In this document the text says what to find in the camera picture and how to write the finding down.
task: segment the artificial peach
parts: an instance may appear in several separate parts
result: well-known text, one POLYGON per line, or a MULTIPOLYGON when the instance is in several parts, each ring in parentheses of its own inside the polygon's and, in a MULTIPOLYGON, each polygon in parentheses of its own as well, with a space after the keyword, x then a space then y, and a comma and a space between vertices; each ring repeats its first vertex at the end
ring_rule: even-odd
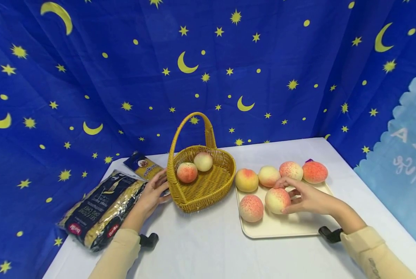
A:
POLYGON ((193 182, 197 174, 197 167, 193 163, 181 163, 177 168, 177 177, 183 183, 193 182))
POLYGON ((237 189, 243 192, 252 192, 257 189, 259 179, 257 174, 248 169, 240 169, 235 175, 235 184, 237 189))
POLYGON ((238 205, 238 213, 247 222, 257 222, 264 216, 264 204, 256 195, 246 195, 238 205))
POLYGON ((281 174, 279 174, 279 171, 271 165, 264 165, 263 167, 261 167, 257 176, 259 177, 259 182, 263 186, 270 188, 272 188, 275 185, 276 181, 278 181, 278 179, 281 178, 281 174))
POLYGON ((212 157, 207 152, 200 152, 195 156, 194 164, 199 171, 208 171, 212 167, 212 157))
POLYGON ((308 183, 318 184, 321 182, 325 182, 329 172, 327 168, 315 161, 306 162, 302 169, 304 171, 304 180, 308 183))
POLYGON ((279 174, 281 174, 281 177, 288 176, 296 180, 302 180, 304 171, 296 162, 288 161, 281 164, 279 167, 279 174))
POLYGON ((265 206, 274 214, 282 214, 282 209, 290 204, 290 195, 285 189, 271 188, 265 195, 265 206))

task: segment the beige sleeve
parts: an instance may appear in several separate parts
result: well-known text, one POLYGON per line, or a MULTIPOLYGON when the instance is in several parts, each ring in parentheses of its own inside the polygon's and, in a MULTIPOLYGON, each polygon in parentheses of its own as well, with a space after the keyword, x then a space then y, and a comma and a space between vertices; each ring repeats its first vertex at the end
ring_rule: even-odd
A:
POLYGON ((132 229, 120 229, 88 279, 125 279, 139 251, 138 233, 132 229))
POLYGON ((414 273, 388 248, 372 227, 346 235, 341 241, 350 257, 369 279, 416 279, 414 273))

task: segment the yellow wicker basket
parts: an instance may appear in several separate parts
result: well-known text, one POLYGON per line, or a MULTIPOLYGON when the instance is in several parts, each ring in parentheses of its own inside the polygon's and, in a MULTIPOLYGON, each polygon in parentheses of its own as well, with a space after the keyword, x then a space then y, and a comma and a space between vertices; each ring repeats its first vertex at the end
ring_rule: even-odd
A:
POLYGON ((178 126, 169 151, 167 161, 167 181, 171 196, 184 212, 195 212, 223 199, 231 188, 235 174, 235 161, 228 152, 217 149, 211 121, 201 112, 188 115, 178 126), (199 115, 205 122, 206 146, 190 146, 181 150, 175 157, 175 145, 185 123, 193 116, 199 115), (200 152, 208 152, 213 158, 213 166, 209 171, 201 172, 191 183, 183 183, 176 177, 178 166, 182 162, 193 162, 200 152))

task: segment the pink speckled peach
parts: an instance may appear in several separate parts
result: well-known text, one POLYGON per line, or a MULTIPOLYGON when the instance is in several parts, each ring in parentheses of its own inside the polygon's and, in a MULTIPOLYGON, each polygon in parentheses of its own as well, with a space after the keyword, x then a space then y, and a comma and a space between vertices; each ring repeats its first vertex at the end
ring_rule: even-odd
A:
POLYGON ((329 175, 327 168, 323 164, 314 161, 306 162, 302 166, 302 170, 304 171, 304 180, 312 184, 325 182, 329 175))
POLYGON ((279 174, 281 174, 281 177, 288 176, 296 180, 302 180, 304 171, 296 162, 288 161, 281 164, 279 174))
POLYGON ((240 201, 238 213, 247 222, 257 222, 264 215, 264 204, 256 195, 246 195, 240 201))

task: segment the white table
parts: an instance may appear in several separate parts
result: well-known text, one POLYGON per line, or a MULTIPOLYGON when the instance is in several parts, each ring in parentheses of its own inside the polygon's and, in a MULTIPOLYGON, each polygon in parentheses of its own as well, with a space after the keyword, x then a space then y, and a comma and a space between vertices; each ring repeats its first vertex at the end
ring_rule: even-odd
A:
MULTIPOLYGON (((416 241, 405 231, 343 158, 323 138, 224 148, 237 169, 259 171, 284 161, 322 162, 329 170, 327 183, 334 195, 349 203, 381 234, 396 255, 416 274, 416 241)), ((166 166, 167 154, 150 156, 166 166)), ((117 169, 132 173, 114 161, 104 178, 117 169)), ((160 206, 143 228, 160 240, 152 252, 141 252, 128 278, 136 279, 331 279, 365 278, 340 243, 320 237, 251 240, 240 228, 234 188, 218 204, 195 214, 184 214, 173 203, 160 206)), ((67 238, 44 279, 83 279, 90 275, 100 253, 87 252, 67 238)))

